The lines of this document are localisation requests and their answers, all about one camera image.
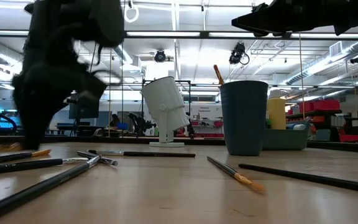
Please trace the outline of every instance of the table surface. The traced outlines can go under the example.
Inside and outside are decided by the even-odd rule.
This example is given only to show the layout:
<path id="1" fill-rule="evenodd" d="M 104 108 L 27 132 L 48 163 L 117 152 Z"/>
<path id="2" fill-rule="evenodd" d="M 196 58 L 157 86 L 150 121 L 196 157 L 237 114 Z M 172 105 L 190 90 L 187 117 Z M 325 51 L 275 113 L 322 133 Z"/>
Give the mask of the table surface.
<path id="1" fill-rule="evenodd" d="M 98 164 L 0 218 L 0 223 L 358 223 L 358 192 L 261 172 L 238 163 L 358 181 L 358 153 L 306 149 L 229 156 L 224 146 L 157 149 L 142 144 L 56 143 L 50 157 L 76 151 L 167 151 L 195 158 L 117 157 L 116 168 Z M 211 156 L 267 189 L 257 194 L 223 173 Z M 72 165 L 0 174 L 0 199 L 59 174 Z"/>

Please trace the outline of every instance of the computer monitor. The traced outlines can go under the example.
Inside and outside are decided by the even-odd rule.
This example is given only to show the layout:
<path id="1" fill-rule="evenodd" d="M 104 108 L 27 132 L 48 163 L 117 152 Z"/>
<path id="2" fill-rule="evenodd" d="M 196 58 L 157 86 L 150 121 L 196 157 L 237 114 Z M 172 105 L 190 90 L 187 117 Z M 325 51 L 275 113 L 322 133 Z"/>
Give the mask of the computer monitor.
<path id="1" fill-rule="evenodd" d="M 69 119 L 85 119 L 99 117 L 99 101 L 79 98 L 77 103 L 70 103 Z"/>

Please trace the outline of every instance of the camera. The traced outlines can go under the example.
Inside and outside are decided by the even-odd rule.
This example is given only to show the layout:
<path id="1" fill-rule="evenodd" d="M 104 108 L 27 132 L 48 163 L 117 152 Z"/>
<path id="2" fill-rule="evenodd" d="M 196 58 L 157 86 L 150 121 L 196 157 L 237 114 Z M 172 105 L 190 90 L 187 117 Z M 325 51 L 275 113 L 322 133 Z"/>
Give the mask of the camera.
<path id="1" fill-rule="evenodd" d="M 154 55 L 154 60 L 156 62 L 164 62 L 166 59 L 166 55 L 164 53 L 164 50 L 158 50 L 157 53 Z"/>

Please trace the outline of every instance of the yellow container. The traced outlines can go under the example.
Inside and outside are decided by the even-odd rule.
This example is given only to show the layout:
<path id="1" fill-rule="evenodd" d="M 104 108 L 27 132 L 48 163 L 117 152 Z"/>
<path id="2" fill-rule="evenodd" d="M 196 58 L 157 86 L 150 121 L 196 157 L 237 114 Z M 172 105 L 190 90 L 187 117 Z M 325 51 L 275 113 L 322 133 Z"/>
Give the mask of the yellow container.
<path id="1" fill-rule="evenodd" d="M 271 99 L 267 100 L 267 111 L 272 129 L 285 130 L 285 100 L 280 98 L 280 90 L 270 93 Z"/>

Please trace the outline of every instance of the orange paintbrush bristles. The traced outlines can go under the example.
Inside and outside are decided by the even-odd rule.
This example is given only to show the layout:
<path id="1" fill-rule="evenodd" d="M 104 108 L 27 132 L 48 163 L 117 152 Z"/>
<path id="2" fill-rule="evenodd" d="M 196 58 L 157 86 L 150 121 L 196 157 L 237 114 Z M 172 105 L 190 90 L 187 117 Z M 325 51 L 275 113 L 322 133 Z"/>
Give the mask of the orange paintbrush bristles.
<path id="1" fill-rule="evenodd" d="M 46 149 L 46 150 L 41 150 L 41 151 L 38 151 L 38 152 L 33 152 L 32 157 L 46 156 L 46 155 L 49 155 L 50 151 L 51 151 L 51 149 Z"/>

